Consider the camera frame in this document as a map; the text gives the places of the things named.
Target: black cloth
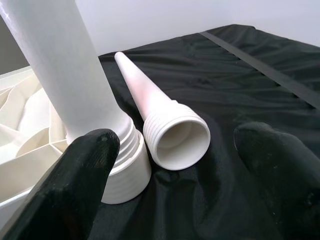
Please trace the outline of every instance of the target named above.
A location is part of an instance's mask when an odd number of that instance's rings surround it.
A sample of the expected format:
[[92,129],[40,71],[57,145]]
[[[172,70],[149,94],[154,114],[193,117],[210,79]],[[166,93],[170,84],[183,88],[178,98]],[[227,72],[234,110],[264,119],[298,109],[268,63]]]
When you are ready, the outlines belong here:
[[[251,26],[208,32],[320,92],[320,48]],[[198,33],[124,53],[207,122],[211,143],[185,170],[165,170],[150,156],[146,189],[123,204],[101,203],[89,239],[320,239],[318,110]],[[114,54],[99,59],[118,104],[142,132]]]

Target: white wall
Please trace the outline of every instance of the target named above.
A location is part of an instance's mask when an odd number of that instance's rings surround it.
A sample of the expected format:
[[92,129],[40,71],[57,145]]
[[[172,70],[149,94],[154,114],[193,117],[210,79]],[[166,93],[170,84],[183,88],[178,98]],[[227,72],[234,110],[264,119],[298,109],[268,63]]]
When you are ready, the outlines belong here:
[[76,0],[99,55],[229,24],[320,46],[320,0]]

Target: white plastic part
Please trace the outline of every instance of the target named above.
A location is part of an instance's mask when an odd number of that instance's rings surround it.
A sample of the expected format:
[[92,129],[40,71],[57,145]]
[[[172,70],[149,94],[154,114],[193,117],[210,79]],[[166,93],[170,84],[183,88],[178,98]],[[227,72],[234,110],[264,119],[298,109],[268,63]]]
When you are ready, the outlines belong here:
[[210,144],[206,122],[171,100],[122,52],[115,60],[144,120],[143,135],[153,160],[168,170],[186,169],[199,161]]
[[[138,172],[123,167],[117,178],[128,178],[136,185],[128,189],[117,184],[115,188],[108,180],[106,190],[110,190],[104,192],[102,201],[116,204],[137,196],[151,176],[145,143],[114,98],[75,1],[1,0],[0,14],[65,124],[67,142],[94,129],[111,129],[120,139],[114,167],[134,161],[148,165]],[[49,138],[55,138],[54,131],[48,131]],[[63,149],[64,143],[56,147]]]

